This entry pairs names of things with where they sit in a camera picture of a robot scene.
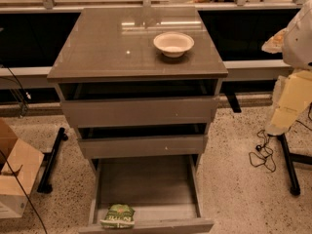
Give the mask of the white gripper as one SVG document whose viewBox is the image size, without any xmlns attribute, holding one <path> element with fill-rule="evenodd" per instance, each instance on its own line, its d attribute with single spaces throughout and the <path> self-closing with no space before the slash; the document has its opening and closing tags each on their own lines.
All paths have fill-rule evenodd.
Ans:
<svg viewBox="0 0 312 234">
<path fill-rule="evenodd" d="M 275 83 L 265 131 L 271 136 L 286 133 L 312 102 L 312 72 L 301 70 Z"/>
</svg>

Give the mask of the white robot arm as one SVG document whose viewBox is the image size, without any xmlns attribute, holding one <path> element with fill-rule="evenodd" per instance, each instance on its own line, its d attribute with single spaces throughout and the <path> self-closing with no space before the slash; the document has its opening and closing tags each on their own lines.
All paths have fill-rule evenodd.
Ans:
<svg viewBox="0 0 312 234">
<path fill-rule="evenodd" d="M 269 135 L 279 136 L 312 102 L 312 1 L 308 0 L 286 28 L 266 41 L 262 50 L 281 53 L 283 62 L 293 68 L 291 75 L 279 76 L 275 83 L 265 126 Z"/>
</svg>

